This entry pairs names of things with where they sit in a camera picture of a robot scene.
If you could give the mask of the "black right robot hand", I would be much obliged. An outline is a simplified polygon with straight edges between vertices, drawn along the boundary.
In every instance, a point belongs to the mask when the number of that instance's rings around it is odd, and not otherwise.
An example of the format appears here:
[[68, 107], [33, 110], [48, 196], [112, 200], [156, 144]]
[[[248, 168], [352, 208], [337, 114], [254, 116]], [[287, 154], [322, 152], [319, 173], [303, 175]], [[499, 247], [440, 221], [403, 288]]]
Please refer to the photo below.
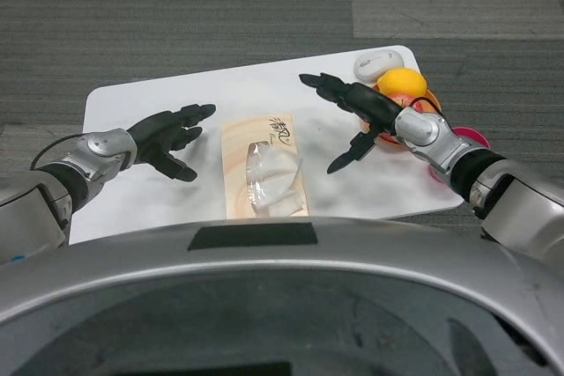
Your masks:
[[351, 141], [349, 150], [338, 156], [327, 168], [332, 174], [362, 160], [375, 146], [382, 133], [392, 134], [394, 122], [403, 108], [378, 91], [361, 83], [347, 84], [340, 78], [321, 73], [300, 74], [300, 81], [313, 89], [318, 96], [340, 109], [356, 114], [368, 125], [368, 130], [359, 132]]

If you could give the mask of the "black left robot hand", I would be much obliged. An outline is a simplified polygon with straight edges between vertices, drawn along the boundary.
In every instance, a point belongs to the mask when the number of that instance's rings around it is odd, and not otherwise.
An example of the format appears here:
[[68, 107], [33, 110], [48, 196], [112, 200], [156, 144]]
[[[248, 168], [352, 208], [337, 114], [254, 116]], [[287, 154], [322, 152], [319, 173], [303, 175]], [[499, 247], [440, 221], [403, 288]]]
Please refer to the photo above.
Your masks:
[[197, 172], [172, 155], [198, 139], [199, 123], [216, 112], [213, 104], [188, 105], [176, 112], [164, 111], [144, 118], [127, 132], [137, 146], [134, 165], [147, 164], [169, 179], [192, 182]]

